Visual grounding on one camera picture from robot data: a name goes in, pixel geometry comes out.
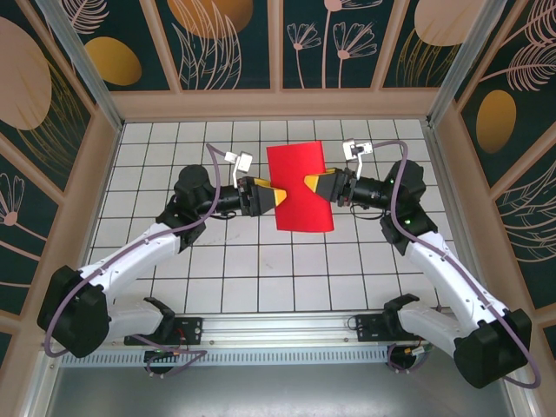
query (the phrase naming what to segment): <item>red cloth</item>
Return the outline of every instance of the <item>red cloth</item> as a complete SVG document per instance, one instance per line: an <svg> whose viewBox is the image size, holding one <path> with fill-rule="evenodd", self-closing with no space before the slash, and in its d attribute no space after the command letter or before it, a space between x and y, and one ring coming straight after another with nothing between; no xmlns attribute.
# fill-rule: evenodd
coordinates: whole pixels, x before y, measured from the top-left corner
<svg viewBox="0 0 556 417"><path fill-rule="evenodd" d="M278 206L276 228L293 232L331 232L334 230L330 202L305 185L305 176L322 174L324 153L320 142L267 148L270 183L285 189L286 200Z"/></svg>

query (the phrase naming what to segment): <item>flower illustration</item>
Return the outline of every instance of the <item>flower illustration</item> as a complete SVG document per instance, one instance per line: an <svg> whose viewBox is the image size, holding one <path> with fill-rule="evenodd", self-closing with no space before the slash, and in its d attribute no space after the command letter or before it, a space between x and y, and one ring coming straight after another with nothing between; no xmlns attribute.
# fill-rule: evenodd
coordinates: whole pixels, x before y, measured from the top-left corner
<svg viewBox="0 0 556 417"><path fill-rule="evenodd" d="M317 31L314 28L314 23L306 24L302 23L299 25L299 29L295 23L289 24L287 26L289 40L292 41L295 49L295 57L297 59L297 73L299 75L299 81L301 83L301 88L305 88L303 84L303 76L301 74L301 66L299 63L299 51L308 50L309 48L314 48L315 46L321 45L321 39L317 36Z"/></svg>
<svg viewBox="0 0 556 417"><path fill-rule="evenodd" d="M361 58L376 53L376 43L371 43L374 33L371 30L373 24L354 23L346 33L346 23L334 25L334 43L340 58L340 69L338 72L338 88L341 88L341 68L343 62L349 58Z"/></svg>
<svg viewBox="0 0 556 417"><path fill-rule="evenodd" d="M25 181L14 176L13 185L3 172L0 174L0 224L14 226L17 224L17 212L21 207Z"/></svg>
<svg viewBox="0 0 556 417"><path fill-rule="evenodd" d="M373 1L362 1L355 2L354 0L324 0L324 6L328 11L340 11L342 9L368 9L369 7L375 7L381 5L382 0Z"/></svg>

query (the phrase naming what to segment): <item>white tile floor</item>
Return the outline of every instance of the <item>white tile floor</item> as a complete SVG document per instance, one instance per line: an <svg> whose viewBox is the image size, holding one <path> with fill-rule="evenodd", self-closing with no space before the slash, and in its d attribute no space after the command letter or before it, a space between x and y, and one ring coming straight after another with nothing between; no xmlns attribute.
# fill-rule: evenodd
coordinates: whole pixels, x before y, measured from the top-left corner
<svg viewBox="0 0 556 417"><path fill-rule="evenodd" d="M345 166L340 141L352 137L375 144L407 140L410 159L425 167L423 207L452 240L418 121L134 123L124 130L89 261L112 253L154 221L183 166L202 162L214 182L204 142L252 153L249 174L268 178L267 146L322 140L327 165ZM377 149L363 175L384 179L400 157L399 149ZM229 183L229 166L219 167ZM407 292L436 306L433 286L386 243L378 221L355 219L344 208L333 211L335 231L326 235L277 231L273 215L209 219L193 248L142 273L120 299L152 295L178 314L381 309Z"/></svg>

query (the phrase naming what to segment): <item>red fabric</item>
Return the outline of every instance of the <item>red fabric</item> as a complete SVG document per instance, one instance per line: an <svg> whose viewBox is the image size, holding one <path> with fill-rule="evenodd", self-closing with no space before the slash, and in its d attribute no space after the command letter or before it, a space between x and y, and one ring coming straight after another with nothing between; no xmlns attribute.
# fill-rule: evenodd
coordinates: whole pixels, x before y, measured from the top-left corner
<svg viewBox="0 0 556 417"><path fill-rule="evenodd" d="M305 185L305 176L322 174L324 153L320 142L267 148L270 183L285 189L286 200L276 208L276 228L293 232L331 232L334 230L330 202Z"/></svg>

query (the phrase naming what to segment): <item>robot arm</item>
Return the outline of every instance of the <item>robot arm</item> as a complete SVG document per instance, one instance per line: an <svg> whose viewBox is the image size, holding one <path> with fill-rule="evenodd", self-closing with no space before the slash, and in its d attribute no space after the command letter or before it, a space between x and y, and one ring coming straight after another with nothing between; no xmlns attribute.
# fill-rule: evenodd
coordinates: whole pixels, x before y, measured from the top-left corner
<svg viewBox="0 0 556 417"><path fill-rule="evenodd" d="M236 170L248 170L248 164L242 165L246 154L236 158L229 154L226 159L235 163L234 178ZM44 330L67 294L95 271L102 271L64 309L54 329L54 337L74 356L84 357L103 342L130 334L154 334L158 340L165 340L172 332L174 312L162 302L145 298L115 304L115 300L141 272L180 254L206 229L205 224L200 223L182 232L159 235L198 222L215 199L207 170L200 165L184 168L174 190L175 194L156 217L156 222L134 241L78 271L63 267L52 275L37 318L37 324ZM233 185L221 187L215 212L240 211L242 215L258 216L278 206L285 198L284 190L271 188L268 181L246 176L235 180ZM137 242L144 244L130 250Z"/></svg>
<svg viewBox="0 0 556 417"><path fill-rule="evenodd" d="M361 155L372 152L370 143L344 142L344 152L348 160L359 161L356 171L330 169L325 174L309 175L305 183L317 195L339 206L355 203L364 209L384 210L381 227L387 241L419 267L442 298L449 302L455 315L453 319L430 308L414 295L403 295L384 306L382 315L390 334L405 331L430 341L454 358L461 374L474 387L484 387L525 366L526 357L489 308L494 308L508 322L527 348L531 339L530 319L520 309L511 312L488 293L451 253L438 228L420 205L420 198L426 190L423 168L407 161L397 196L396 216L407 232L440 249L443 256L422 243L411 241L394 226L390 204L400 163L393 166L385 181L377 181L361 177ZM448 256L471 277L488 305L479 300L469 283L446 261Z"/></svg>

